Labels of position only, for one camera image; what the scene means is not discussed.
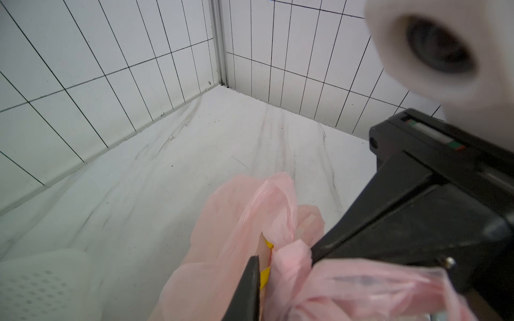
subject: colored indicator strip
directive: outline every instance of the colored indicator strip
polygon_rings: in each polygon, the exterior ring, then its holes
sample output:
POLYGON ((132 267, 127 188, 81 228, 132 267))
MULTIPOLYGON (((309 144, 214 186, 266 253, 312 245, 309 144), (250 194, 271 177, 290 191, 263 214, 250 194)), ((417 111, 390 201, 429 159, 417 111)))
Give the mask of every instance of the colored indicator strip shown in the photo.
POLYGON ((463 150, 466 148, 463 144, 457 142, 453 138, 440 133, 432 127, 428 127, 425 124, 419 123, 413 119, 407 120, 406 123, 417 131, 421 131, 423 134, 430 136, 431 138, 439 141, 442 144, 445 144, 453 150, 463 150))

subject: camera lens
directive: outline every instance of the camera lens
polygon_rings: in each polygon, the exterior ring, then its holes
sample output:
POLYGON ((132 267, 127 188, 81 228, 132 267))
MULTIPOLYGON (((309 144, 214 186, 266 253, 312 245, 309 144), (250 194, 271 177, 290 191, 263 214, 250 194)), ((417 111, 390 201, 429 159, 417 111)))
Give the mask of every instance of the camera lens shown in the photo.
POLYGON ((445 73, 474 70, 468 48, 445 27, 424 18, 411 18, 407 41, 414 54, 429 67, 445 73))

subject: dark streak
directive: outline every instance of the dark streak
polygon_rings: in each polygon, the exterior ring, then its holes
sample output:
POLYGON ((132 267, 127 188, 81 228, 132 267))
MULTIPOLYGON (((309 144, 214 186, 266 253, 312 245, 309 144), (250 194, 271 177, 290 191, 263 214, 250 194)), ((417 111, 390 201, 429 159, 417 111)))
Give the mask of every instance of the dark streak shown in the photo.
POLYGON ((246 167, 247 170, 250 170, 248 168, 248 166, 246 166, 245 164, 243 164, 239 159, 237 159, 236 157, 232 156, 233 159, 235 159, 236 161, 238 161, 242 166, 246 167))

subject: white plastic container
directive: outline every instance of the white plastic container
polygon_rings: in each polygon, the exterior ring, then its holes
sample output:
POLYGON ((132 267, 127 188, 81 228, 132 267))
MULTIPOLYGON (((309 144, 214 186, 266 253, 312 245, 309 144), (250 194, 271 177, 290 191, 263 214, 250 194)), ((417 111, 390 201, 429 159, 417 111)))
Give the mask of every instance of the white plastic container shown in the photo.
POLYGON ((99 321, 89 256, 64 249, 0 263, 0 320, 99 321))

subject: wall tile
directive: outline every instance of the wall tile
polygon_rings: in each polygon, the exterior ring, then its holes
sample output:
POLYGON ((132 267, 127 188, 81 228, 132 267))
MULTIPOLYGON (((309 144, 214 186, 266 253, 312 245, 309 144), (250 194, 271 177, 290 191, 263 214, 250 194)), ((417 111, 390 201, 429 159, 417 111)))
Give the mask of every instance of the wall tile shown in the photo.
POLYGON ((155 55, 170 53, 168 39, 164 32, 164 25, 159 13, 159 7, 156 0, 137 0, 141 15, 143 16, 144 25, 148 31, 150 42, 154 48, 155 55))
POLYGON ((232 41, 234 54, 251 58, 250 0, 232 0, 232 41))
POLYGON ((344 15, 325 82, 349 89, 364 54, 370 32, 364 19, 344 15))
POLYGON ((438 102, 420 96, 412 90, 409 91, 409 93, 400 105, 400 107, 403 108, 417 109, 421 112, 426 113, 429 116, 432 116, 432 114, 437 110, 439 106, 440 104, 438 102))
POLYGON ((252 97, 268 102, 271 67, 252 61, 252 97))
POLYGON ((382 73, 383 66, 373 39, 370 39, 359 70, 353 81, 352 91, 369 96, 382 73))
POLYGON ((235 89, 234 55, 231 53, 227 54, 227 73, 228 85, 235 89))
POLYGON ((368 97, 350 92, 344 104, 341 116, 337 121, 336 129, 351 134, 367 102, 368 97))
POLYGON ((300 112, 305 80, 306 77, 288 71, 285 72, 284 88, 282 89, 282 108, 294 112, 295 114, 300 112))
POLYGON ((292 5, 275 2, 271 65, 279 69, 284 69, 286 66, 287 38, 289 37, 291 8, 292 5))
POLYGON ((408 91, 407 88, 403 87, 402 84, 384 70, 371 97, 399 106, 408 91))
POLYGON ((218 60, 216 58, 216 48, 214 47, 214 40, 207 41, 209 44, 209 55, 211 56, 211 67, 212 67, 212 76, 214 84, 219 83, 219 73, 218 73, 218 60))
POLYGON ((321 9, 343 13, 345 0, 323 0, 321 3, 321 9))
POLYGON ((184 99, 188 100, 200 93, 196 69, 194 66, 193 52, 190 48, 173 52, 175 68, 177 68, 178 79, 182 85, 184 99))
POLYGON ((204 7, 205 29, 207 30, 207 39, 211 39, 211 38, 213 38, 212 16, 211 16, 211 9, 210 9, 211 2, 209 0, 202 0, 202 4, 204 7))
POLYGON ((396 106, 370 98, 357 123, 353 134, 362 139, 369 139, 370 128, 391 117, 396 106))
POLYGON ((270 85, 269 85, 269 103, 273 106, 280 107, 282 100, 282 86, 284 84, 284 71, 275 67, 271 68, 270 85))
POLYGON ((252 0, 252 59, 271 64, 273 6, 270 0, 252 0))
POLYGON ((314 120, 330 127, 336 127, 347 95, 347 90, 324 84, 314 120))
POLYGON ((128 69, 107 76, 116 96, 125 109, 130 121, 136 129, 140 129, 152 121, 136 82, 128 69))
POLYGON ((26 99, 62 89, 3 6, 0 30, 0 71, 26 99))
POLYGON ((444 114, 444 112, 443 112, 443 109, 442 109, 441 107, 439 107, 439 108, 435 111, 435 113, 434 113, 433 117, 434 117, 434 118, 437 118, 437 119, 439 119, 439 120, 444 120, 444 121, 446 121, 446 116, 445 116, 445 114, 444 114))
POLYGON ((153 119, 173 109, 155 60, 130 68, 153 119))
POLYGON ((35 100, 31 104, 83 160, 106 149, 65 91, 35 100))
POLYGON ((65 0, 103 72, 127 66, 98 0, 65 0))
POLYGON ((346 0, 346 5, 344 5, 343 13, 364 18, 365 4, 366 0, 346 0))
POLYGON ((405 108, 398 107, 398 109, 394 112, 394 114, 396 115, 397 113, 402 112, 404 110, 405 110, 405 108))
POLYGON ((252 95, 251 60, 234 56, 235 89, 245 95, 252 95))
POLYGON ((82 163, 29 104, 0 114, 0 150, 43 184, 82 163))
POLYGON ((234 53, 232 46, 232 21, 230 19, 230 0, 222 0, 223 32, 227 52, 234 53))
POLYGON ((65 87, 103 75, 64 2, 3 3, 65 87))
POLYGON ((186 14, 186 24, 188 26, 191 44, 194 45, 207 40, 202 0, 182 1, 182 5, 184 6, 184 13, 186 14))
POLYGON ((287 71, 307 76, 319 10, 293 6, 287 45, 287 71))
POLYGON ((9 84, 2 74, 0 74, 0 97, 2 97, 0 99, 0 111, 25 102, 22 95, 9 84))
POLYGON ((200 91, 205 91, 207 88, 214 85, 214 80, 212 79, 211 57, 209 55, 209 44, 205 41, 201 44, 194 45, 192 48, 198 82, 200 83, 200 91))
POLYGON ((307 81, 305 82, 305 90, 303 91, 300 115, 314 119, 322 88, 322 82, 307 78, 307 81))
POLYGON ((111 146, 134 132, 107 79, 95 79, 68 89, 100 137, 111 146))
POLYGON ((42 185, 0 154, 0 211, 42 185))
POLYGON ((190 46, 181 0, 157 0, 171 51, 190 46))
POLYGON ((293 0, 292 3, 294 5, 319 9, 321 6, 321 0, 293 0))
POLYGON ((171 104, 173 108, 178 107, 184 102, 184 96, 182 95, 182 88, 178 81, 177 71, 175 70, 175 64, 173 57, 170 54, 157 58, 159 67, 161 69, 161 75, 164 78, 168 95, 170 96, 171 104))
POLYGON ((331 12, 320 12, 314 47, 309 65, 309 78, 323 82, 326 70, 332 54, 332 48, 336 40, 337 28, 341 21, 341 15, 331 12))
POLYGON ((154 58, 136 1, 100 0, 129 66, 154 58))

